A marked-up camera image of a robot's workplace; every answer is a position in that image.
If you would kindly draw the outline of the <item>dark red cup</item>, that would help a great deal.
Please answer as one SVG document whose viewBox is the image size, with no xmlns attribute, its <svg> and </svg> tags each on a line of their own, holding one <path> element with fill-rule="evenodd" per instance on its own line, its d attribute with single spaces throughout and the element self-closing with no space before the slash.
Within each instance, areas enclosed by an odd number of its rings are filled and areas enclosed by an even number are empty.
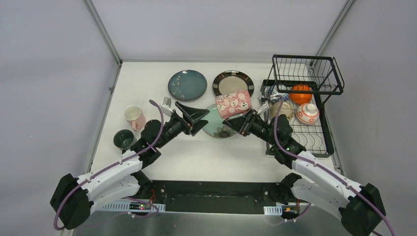
<svg viewBox="0 0 417 236">
<path fill-rule="evenodd" d="M 217 111 L 222 119 L 244 114 L 252 109 L 251 97 L 247 90 L 220 95 L 215 98 Z"/>
</svg>

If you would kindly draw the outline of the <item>teal flower plate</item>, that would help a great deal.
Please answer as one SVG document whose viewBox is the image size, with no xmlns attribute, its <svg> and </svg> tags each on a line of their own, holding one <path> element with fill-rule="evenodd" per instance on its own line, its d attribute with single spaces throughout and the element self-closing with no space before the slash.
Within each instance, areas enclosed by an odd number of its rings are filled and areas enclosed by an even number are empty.
<svg viewBox="0 0 417 236">
<path fill-rule="evenodd" d="M 207 107 L 209 113 L 203 118 L 208 123 L 203 127 L 203 130 L 210 136 L 218 139 L 225 139 L 232 137 L 236 131 L 223 124 L 223 120 L 217 110 L 217 105 L 212 104 Z"/>
</svg>

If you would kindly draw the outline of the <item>plain white bowl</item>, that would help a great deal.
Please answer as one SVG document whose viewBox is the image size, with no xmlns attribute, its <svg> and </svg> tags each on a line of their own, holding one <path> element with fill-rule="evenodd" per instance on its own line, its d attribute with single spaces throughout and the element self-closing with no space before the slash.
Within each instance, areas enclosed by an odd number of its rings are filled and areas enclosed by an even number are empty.
<svg viewBox="0 0 417 236">
<path fill-rule="evenodd" d="M 279 115 L 284 114 L 288 121 L 290 121 L 292 119 L 292 117 L 294 115 L 293 114 L 293 107 L 288 102 L 283 101 L 283 102 L 276 102 L 276 103 L 270 105 L 269 112 L 268 112 L 268 118 L 270 120 L 274 119 L 274 117 L 276 116 L 277 110 L 278 110 L 279 105 L 281 103 L 282 103 L 282 106 L 281 106 L 281 109 L 279 111 Z"/>
</svg>

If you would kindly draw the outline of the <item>pink cup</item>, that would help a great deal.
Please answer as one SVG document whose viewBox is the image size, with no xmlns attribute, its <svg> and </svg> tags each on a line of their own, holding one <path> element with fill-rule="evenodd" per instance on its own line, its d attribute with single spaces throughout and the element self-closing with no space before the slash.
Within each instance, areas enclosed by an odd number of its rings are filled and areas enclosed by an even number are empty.
<svg viewBox="0 0 417 236">
<path fill-rule="evenodd" d="M 146 124 L 146 118 L 139 106 L 130 105 L 124 110 L 124 118 L 130 124 L 132 129 L 137 132 Z"/>
</svg>

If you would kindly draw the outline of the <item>orange bowl white inside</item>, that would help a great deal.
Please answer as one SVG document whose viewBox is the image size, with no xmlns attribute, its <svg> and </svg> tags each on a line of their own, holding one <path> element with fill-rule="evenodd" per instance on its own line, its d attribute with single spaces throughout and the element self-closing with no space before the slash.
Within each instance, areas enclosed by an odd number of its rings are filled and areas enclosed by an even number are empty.
<svg viewBox="0 0 417 236">
<path fill-rule="evenodd" d="M 291 91 L 312 91 L 312 88 L 308 85 L 299 84 L 291 88 Z M 312 94 L 310 93 L 289 93 L 289 98 L 296 104 L 309 103 L 312 99 Z"/>
</svg>

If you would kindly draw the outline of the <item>orange floral pattern bowl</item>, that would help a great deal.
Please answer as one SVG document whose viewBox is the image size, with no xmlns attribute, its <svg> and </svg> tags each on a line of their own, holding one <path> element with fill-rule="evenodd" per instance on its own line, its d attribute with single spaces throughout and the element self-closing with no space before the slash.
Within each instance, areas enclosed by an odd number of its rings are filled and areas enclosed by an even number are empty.
<svg viewBox="0 0 417 236">
<path fill-rule="evenodd" d="M 320 119 L 320 111 L 313 103 L 303 103 L 297 107 L 296 117 L 304 124 L 314 124 Z"/>
</svg>

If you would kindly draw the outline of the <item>black wire dish rack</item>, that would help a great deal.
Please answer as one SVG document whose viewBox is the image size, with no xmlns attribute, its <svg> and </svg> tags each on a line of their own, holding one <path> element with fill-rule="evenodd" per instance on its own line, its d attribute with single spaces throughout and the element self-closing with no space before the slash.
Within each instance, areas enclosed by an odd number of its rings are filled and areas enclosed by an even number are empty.
<svg viewBox="0 0 417 236">
<path fill-rule="evenodd" d="M 334 147 L 325 115 L 325 103 L 333 95 L 341 95 L 344 80 L 336 59 L 321 56 L 273 55 L 267 79 L 261 83 L 261 94 L 270 101 L 276 93 L 288 94 L 292 87 L 310 87 L 311 103 L 318 107 L 320 116 L 314 124 L 302 123 L 296 117 L 298 105 L 288 100 L 293 108 L 289 121 L 293 138 L 305 146 L 313 155 L 327 158 L 333 155 Z"/>
</svg>

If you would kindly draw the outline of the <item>dark green mug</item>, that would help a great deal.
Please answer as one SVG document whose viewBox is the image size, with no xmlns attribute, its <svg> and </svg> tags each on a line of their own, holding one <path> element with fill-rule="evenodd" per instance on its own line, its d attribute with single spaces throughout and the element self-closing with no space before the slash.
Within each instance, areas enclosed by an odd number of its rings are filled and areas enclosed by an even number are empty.
<svg viewBox="0 0 417 236">
<path fill-rule="evenodd" d="M 114 145 L 125 153 L 130 147 L 136 143 L 136 137 L 131 130 L 123 129 L 118 131 L 113 137 Z"/>
</svg>

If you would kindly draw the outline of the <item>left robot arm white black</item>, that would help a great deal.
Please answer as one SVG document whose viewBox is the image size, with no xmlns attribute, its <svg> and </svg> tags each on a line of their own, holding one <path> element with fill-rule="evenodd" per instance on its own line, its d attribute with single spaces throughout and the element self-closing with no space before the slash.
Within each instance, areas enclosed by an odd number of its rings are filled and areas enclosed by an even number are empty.
<svg viewBox="0 0 417 236">
<path fill-rule="evenodd" d="M 139 177 L 142 169 L 151 165 L 161 153 L 159 149 L 180 133 L 195 136 L 207 123 L 207 109 L 185 106 L 175 102 L 179 109 L 171 110 L 169 120 L 164 121 L 162 108 L 153 100 L 160 119 L 146 122 L 141 136 L 128 150 L 109 164 L 86 174 L 63 176 L 51 197 L 50 205 L 55 211 L 55 230 L 72 230 L 82 225 L 100 207 L 120 198 L 135 195 L 144 199 L 150 186 Z"/>
</svg>

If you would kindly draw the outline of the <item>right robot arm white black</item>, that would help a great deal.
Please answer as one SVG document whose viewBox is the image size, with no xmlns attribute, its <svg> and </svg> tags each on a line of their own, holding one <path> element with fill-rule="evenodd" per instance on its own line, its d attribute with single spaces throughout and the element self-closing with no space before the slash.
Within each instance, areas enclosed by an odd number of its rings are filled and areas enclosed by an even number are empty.
<svg viewBox="0 0 417 236">
<path fill-rule="evenodd" d="M 360 184 L 325 167 L 293 137 L 285 115 L 266 122 L 251 109 L 223 124 L 242 136 L 254 135 L 270 144 L 275 159 L 292 169 L 280 183 L 281 199 L 307 201 L 337 218 L 353 236 L 368 236 L 386 221 L 386 211 L 377 187 Z"/>
</svg>

